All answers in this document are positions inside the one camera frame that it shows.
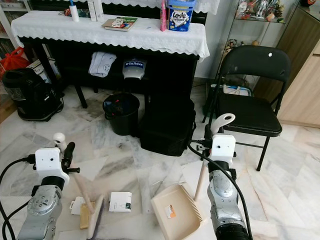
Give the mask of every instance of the black bucket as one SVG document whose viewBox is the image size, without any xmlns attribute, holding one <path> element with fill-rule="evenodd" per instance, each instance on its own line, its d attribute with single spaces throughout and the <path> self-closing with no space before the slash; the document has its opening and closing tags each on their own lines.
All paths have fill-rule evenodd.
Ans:
<svg viewBox="0 0 320 240">
<path fill-rule="evenodd" d="M 105 119 L 115 134 L 135 136 L 138 129 L 139 99 L 129 93 L 110 95 L 102 104 Z"/>
</svg>

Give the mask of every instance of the detergent box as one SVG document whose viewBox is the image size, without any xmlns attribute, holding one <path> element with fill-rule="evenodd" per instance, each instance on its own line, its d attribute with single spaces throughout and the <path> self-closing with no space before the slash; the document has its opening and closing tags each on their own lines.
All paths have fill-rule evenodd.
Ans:
<svg viewBox="0 0 320 240">
<path fill-rule="evenodd" d="M 177 32 L 187 32 L 195 5 L 196 0 L 167 0 L 167 7 L 169 9 L 168 29 Z"/>
</svg>

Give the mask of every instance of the broom handle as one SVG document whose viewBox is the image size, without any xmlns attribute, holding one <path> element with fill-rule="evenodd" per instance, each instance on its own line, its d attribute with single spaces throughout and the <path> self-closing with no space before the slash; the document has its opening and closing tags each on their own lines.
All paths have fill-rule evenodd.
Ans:
<svg viewBox="0 0 320 240">
<path fill-rule="evenodd" d="M 201 172 L 200 172 L 200 176 L 199 176 L 199 181 L 198 181 L 198 186 L 196 187 L 196 191 L 195 191 L 195 195 L 194 195 L 194 201 L 198 201 L 199 200 L 199 194 L 203 185 L 203 181 L 205 178 L 205 173 L 206 173 L 206 166 L 205 166 L 205 161 L 202 161 L 202 167 L 201 167 Z"/>
<path fill-rule="evenodd" d="M 76 184 L 78 185 L 79 189 L 80 189 L 80 192 L 82 194 L 82 197 L 84 198 L 84 201 L 89 209 L 89 212 L 90 214 L 94 214 L 95 213 L 95 208 L 94 206 L 92 206 L 92 203 L 90 201 L 90 198 L 89 198 L 89 195 L 88 195 L 88 192 L 86 190 L 86 187 L 85 187 L 85 184 L 84 184 L 84 180 L 82 179 L 82 177 L 78 174 L 74 174 L 74 179 L 75 179 L 75 182 Z"/>
</svg>

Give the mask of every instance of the clothes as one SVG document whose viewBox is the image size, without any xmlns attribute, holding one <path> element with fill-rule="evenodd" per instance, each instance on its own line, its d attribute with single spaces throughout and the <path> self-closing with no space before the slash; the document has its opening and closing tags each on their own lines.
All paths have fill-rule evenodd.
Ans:
<svg viewBox="0 0 320 240">
<path fill-rule="evenodd" d="M 100 78 L 108 76 L 111 65 L 116 59 L 117 56 L 112 53 L 102 51 L 94 52 L 89 67 L 89 74 Z"/>
</svg>

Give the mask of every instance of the black bag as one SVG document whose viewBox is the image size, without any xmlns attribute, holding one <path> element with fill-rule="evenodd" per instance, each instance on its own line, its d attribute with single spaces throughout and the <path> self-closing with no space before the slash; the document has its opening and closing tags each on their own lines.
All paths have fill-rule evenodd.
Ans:
<svg viewBox="0 0 320 240">
<path fill-rule="evenodd" d="M 141 147 L 163 155 L 181 156 L 196 129 L 194 108 L 188 97 L 151 98 L 139 125 Z"/>
</svg>

